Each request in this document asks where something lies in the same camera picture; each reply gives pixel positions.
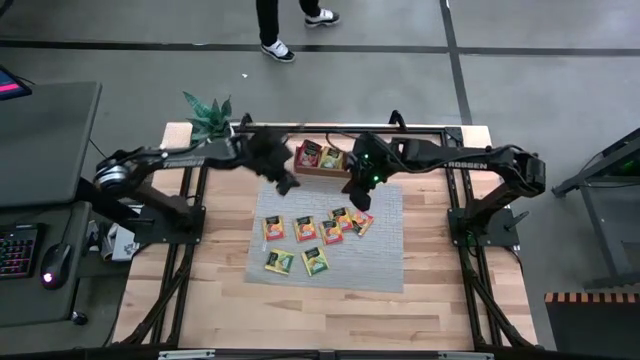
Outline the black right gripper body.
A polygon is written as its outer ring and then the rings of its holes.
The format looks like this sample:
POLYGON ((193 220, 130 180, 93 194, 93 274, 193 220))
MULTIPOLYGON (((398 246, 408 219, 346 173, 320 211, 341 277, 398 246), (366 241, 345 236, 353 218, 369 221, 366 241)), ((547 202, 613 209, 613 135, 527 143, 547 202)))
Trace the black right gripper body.
POLYGON ((361 189, 374 189, 398 172, 387 142, 373 133, 360 134, 348 155, 351 182, 361 189))

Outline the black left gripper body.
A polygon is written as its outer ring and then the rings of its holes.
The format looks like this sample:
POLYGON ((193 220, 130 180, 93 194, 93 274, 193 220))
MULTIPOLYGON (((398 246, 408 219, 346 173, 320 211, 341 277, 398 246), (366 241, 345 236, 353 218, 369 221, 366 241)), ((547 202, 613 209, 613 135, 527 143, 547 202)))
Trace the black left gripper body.
POLYGON ((287 141, 283 132, 271 128, 257 130, 247 142, 244 166, 270 182, 287 182, 290 174, 285 165, 293 157, 287 141))

